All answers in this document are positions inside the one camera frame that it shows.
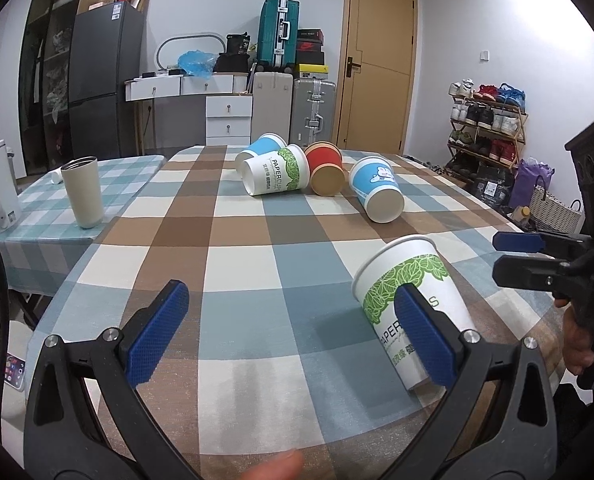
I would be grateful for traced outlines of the person's right hand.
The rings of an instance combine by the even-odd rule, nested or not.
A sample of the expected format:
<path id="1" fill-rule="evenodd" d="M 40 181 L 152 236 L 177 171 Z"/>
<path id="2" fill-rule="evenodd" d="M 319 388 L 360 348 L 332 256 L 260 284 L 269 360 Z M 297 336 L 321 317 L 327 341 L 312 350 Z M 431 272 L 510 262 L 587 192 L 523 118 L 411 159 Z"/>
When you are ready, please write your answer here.
<path id="1" fill-rule="evenodd" d="M 562 357 L 566 369 L 579 376 L 594 363 L 593 336 L 574 317 L 574 307 L 567 299 L 555 299 L 554 307 L 564 309 L 562 320 Z"/>

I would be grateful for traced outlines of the person's left hand thumb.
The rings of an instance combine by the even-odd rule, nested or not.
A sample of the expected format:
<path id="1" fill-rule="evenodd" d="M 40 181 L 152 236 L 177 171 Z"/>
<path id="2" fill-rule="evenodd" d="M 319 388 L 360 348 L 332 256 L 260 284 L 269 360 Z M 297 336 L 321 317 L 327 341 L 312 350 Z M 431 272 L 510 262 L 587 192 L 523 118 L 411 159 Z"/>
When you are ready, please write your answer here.
<path id="1" fill-rule="evenodd" d="M 294 480 L 303 471 L 303 466 L 305 466 L 303 453 L 299 450 L 289 450 L 248 469 L 239 478 L 241 480 Z"/>

